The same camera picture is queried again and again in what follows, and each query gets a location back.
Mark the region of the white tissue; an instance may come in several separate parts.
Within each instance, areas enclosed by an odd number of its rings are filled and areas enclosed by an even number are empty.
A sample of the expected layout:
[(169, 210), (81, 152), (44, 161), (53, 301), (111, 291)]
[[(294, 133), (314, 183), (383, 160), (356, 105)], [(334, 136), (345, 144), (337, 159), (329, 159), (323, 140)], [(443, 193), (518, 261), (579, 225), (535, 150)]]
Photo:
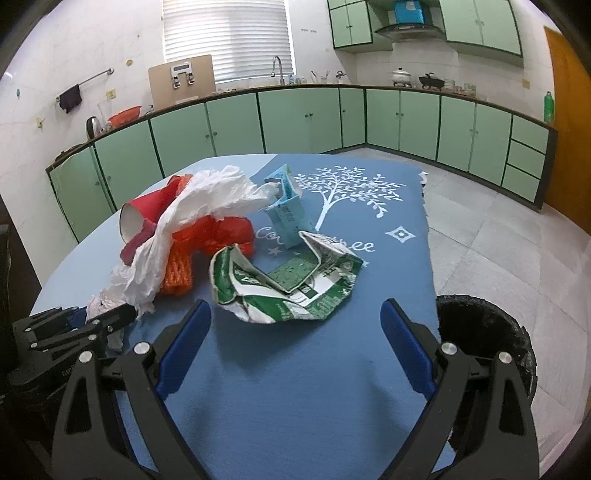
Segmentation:
[[(109, 276), (106, 288), (97, 296), (93, 296), (86, 307), (86, 323), (90, 323), (99, 315), (124, 304), (124, 291), (128, 280), (126, 266), (115, 267)], [(110, 350), (120, 353), (123, 350), (124, 333), (121, 328), (107, 335), (107, 345)]]

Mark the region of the orange foam fruit net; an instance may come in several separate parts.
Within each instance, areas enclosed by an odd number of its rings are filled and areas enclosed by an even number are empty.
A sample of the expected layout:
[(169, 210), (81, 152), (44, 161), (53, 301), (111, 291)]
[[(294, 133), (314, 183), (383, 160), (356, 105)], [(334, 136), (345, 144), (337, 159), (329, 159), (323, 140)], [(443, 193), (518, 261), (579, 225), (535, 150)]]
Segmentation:
[(168, 254), (159, 293), (181, 296), (192, 288), (192, 284), (192, 253), (185, 242), (174, 242)]

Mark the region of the red paper cup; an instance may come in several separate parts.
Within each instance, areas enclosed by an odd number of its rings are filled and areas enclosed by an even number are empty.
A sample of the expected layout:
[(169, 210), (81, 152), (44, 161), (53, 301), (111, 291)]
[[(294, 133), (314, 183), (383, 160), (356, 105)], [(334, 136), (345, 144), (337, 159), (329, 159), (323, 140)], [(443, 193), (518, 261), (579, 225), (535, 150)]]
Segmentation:
[(125, 244), (129, 243), (143, 228), (145, 221), (156, 224), (176, 198), (181, 177), (172, 176), (166, 185), (151, 193), (125, 203), (119, 213), (119, 233)]

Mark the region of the red plastic mesh bag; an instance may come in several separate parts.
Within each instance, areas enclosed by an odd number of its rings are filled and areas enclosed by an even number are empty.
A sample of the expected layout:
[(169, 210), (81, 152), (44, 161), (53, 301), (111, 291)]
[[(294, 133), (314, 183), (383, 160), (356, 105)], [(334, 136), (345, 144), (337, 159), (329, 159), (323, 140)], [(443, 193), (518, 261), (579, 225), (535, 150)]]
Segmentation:
[(237, 245), (245, 256), (252, 255), (254, 231), (252, 222), (245, 217), (212, 215), (195, 217), (189, 207), (181, 204), (174, 209), (174, 242), (185, 242), (191, 253), (212, 257), (224, 247)]

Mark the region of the white plastic bag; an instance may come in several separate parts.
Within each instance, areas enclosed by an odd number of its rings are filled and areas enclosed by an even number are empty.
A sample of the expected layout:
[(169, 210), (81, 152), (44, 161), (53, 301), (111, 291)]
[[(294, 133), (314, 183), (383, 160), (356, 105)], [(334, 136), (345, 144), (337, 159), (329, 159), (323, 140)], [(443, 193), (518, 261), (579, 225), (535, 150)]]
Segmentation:
[(193, 287), (192, 257), (211, 258), (228, 246), (252, 256), (254, 231), (247, 216), (269, 207), (280, 193), (276, 182), (256, 185), (236, 166), (173, 176), (158, 190), (159, 216), (144, 217), (140, 232), (121, 251), (106, 296), (153, 309), (157, 295), (180, 296)]

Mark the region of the crushed green milk carton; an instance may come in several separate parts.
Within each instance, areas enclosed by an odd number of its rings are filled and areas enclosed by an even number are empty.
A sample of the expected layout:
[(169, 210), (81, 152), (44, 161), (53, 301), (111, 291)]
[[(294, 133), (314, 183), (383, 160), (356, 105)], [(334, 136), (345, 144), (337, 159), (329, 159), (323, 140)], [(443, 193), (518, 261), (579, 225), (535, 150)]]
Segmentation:
[(217, 252), (209, 265), (215, 303), (245, 323), (328, 319), (352, 294), (363, 260), (325, 235), (300, 236), (304, 248), (269, 273), (236, 245)]

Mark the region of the light blue tissue box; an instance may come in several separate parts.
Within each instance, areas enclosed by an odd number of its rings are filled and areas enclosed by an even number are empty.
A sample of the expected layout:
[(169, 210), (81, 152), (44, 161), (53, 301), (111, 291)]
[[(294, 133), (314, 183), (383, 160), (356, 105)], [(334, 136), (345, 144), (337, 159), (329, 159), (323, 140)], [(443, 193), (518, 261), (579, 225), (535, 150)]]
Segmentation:
[(280, 186), (276, 202), (266, 208), (274, 231), (280, 236), (280, 241), (287, 249), (300, 245), (300, 232), (315, 232), (311, 217), (304, 208), (303, 193), (300, 184), (291, 173), (290, 167), (284, 164), (279, 169), (264, 178), (264, 182)]

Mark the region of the chrome kitchen faucet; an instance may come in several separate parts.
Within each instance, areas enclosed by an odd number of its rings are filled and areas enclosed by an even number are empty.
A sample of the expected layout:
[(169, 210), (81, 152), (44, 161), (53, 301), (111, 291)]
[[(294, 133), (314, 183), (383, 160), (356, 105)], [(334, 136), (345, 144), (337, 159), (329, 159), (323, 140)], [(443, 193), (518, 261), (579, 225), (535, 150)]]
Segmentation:
[(284, 79), (283, 73), (283, 62), (281, 62), (279, 55), (273, 57), (273, 64), (271, 64), (270, 77), (279, 78), (281, 86), (283, 86), (286, 83), (286, 79)]

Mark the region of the green upper kitchen cabinets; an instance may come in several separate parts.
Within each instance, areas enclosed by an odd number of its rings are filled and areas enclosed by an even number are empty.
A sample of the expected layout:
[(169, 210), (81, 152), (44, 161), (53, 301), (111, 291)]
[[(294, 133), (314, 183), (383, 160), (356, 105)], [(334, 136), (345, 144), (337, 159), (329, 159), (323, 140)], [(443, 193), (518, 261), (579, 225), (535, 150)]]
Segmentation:
[(332, 46), (351, 53), (444, 40), (460, 53), (520, 63), (523, 49), (509, 1), (329, 1)]

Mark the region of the steel electric kettle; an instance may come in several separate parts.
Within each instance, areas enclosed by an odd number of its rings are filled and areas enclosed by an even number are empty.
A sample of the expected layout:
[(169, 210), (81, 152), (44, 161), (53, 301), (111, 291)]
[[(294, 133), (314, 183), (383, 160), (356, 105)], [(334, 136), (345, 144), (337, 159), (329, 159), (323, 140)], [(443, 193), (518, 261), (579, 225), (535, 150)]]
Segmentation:
[(96, 116), (91, 116), (86, 119), (85, 131), (89, 141), (94, 140), (103, 134), (103, 127)]

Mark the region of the brown water purifier box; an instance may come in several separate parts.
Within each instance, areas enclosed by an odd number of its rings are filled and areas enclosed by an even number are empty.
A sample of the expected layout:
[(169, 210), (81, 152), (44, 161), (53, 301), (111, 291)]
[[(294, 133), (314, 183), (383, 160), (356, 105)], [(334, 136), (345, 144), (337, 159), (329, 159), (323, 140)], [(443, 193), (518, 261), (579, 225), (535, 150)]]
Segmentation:
[(148, 79), (155, 110), (202, 99), (216, 92), (211, 55), (150, 67)]

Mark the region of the metal towel bar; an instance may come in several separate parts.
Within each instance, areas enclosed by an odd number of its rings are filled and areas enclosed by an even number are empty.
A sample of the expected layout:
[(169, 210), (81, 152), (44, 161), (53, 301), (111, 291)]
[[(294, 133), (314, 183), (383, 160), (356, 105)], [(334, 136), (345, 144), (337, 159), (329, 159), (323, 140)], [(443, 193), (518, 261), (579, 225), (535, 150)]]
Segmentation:
[[(105, 75), (106, 75), (106, 76), (110, 76), (110, 75), (112, 75), (114, 72), (115, 72), (115, 69), (114, 69), (114, 67), (110, 67), (110, 68), (108, 68), (108, 69), (105, 69), (105, 70), (103, 70), (103, 71), (100, 71), (100, 72), (98, 72), (97, 74), (95, 74), (95, 75), (93, 75), (93, 76), (90, 76), (90, 77), (88, 77), (87, 79), (85, 79), (85, 80), (83, 80), (83, 81), (80, 81), (80, 82), (78, 82), (78, 83), (77, 83), (77, 85), (78, 85), (78, 86), (82, 86), (82, 85), (84, 85), (84, 84), (86, 84), (86, 83), (89, 83), (89, 82), (91, 82), (91, 81), (93, 81), (93, 80), (95, 80), (95, 79), (97, 79), (97, 78), (99, 78), (99, 77), (101, 77), (101, 76), (105, 76)], [(65, 91), (63, 91), (63, 92), (61, 92), (60, 94), (56, 95), (56, 97), (55, 97), (55, 102), (56, 102), (56, 103), (59, 103), (59, 101), (60, 101), (60, 98), (61, 98), (62, 94), (63, 94), (63, 93), (66, 93), (66, 92), (67, 92), (69, 89), (71, 89), (71, 88), (73, 88), (73, 87), (69, 87), (69, 88), (68, 88), (68, 89), (66, 89)]]

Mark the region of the green bottle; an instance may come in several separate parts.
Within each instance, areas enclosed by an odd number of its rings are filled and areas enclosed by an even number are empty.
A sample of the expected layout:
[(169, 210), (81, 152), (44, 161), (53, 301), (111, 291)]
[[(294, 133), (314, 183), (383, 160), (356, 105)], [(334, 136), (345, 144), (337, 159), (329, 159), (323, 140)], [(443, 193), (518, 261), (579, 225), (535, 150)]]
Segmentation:
[(548, 124), (552, 124), (554, 122), (555, 116), (555, 100), (550, 91), (547, 91), (544, 96), (543, 102), (543, 118), (544, 121)]

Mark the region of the wooden door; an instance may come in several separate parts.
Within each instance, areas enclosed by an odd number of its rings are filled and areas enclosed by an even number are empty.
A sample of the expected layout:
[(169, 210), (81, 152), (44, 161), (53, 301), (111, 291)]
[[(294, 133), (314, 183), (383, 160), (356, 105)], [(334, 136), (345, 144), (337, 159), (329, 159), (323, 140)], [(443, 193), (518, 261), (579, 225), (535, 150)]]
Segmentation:
[(590, 230), (590, 75), (567, 39), (546, 28), (558, 132), (546, 202), (584, 231)]

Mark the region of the white cooking pot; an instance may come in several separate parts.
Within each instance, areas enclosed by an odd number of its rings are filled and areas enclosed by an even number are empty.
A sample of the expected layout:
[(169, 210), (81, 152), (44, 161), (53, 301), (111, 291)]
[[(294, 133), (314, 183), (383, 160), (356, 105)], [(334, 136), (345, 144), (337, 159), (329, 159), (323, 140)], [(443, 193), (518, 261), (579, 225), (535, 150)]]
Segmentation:
[(392, 82), (394, 86), (413, 87), (412, 75), (403, 68), (398, 68), (392, 72)]

